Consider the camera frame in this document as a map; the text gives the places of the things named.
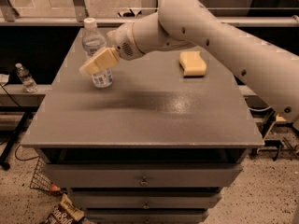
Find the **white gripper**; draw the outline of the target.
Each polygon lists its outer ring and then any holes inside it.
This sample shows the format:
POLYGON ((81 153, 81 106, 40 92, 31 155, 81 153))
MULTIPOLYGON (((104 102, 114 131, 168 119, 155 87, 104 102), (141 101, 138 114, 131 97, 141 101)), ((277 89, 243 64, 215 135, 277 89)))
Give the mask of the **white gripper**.
POLYGON ((83 76, 92 76, 117 65, 120 57, 126 61, 131 61, 144 55, 135 43, 132 23, 125 23, 119 28, 109 31, 107 37, 113 48, 104 47, 96 51, 79 68, 79 72, 83 76))

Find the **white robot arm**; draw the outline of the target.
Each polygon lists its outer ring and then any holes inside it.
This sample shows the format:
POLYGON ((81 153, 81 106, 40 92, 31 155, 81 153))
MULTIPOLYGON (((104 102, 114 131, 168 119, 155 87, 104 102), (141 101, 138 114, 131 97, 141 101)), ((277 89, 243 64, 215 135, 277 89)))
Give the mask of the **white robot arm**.
POLYGON ((158 11, 107 33, 111 46, 79 71, 94 75, 153 51, 199 46, 247 84, 280 116, 299 120, 299 57, 221 22, 198 0, 162 0, 158 11))

